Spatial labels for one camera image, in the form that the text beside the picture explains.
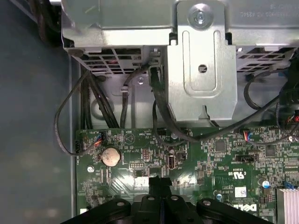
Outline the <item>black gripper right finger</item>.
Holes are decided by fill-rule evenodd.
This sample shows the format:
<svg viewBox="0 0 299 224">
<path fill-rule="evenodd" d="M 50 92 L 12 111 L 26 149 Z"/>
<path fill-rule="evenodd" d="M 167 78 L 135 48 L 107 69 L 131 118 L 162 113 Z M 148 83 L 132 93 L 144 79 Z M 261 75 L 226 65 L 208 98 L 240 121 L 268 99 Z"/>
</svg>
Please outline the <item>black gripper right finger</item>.
<svg viewBox="0 0 299 224">
<path fill-rule="evenodd" d="M 161 179 L 161 214 L 164 224 L 269 224 L 257 216 L 214 199 L 203 198 L 196 205 L 171 192 L 169 178 Z"/>
</svg>

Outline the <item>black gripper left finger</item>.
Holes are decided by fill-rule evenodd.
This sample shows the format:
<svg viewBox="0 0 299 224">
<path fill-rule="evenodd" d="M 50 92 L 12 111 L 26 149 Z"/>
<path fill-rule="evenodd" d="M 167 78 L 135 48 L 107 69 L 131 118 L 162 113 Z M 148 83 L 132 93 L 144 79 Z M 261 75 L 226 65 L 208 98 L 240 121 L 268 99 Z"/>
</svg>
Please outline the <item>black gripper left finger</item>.
<svg viewBox="0 0 299 224">
<path fill-rule="evenodd" d="M 112 199 L 64 221 L 64 224 L 159 224 L 161 193 L 161 178 L 151 177 L 148 194 L 136 196 L 133 202 Z"/>
</svg>

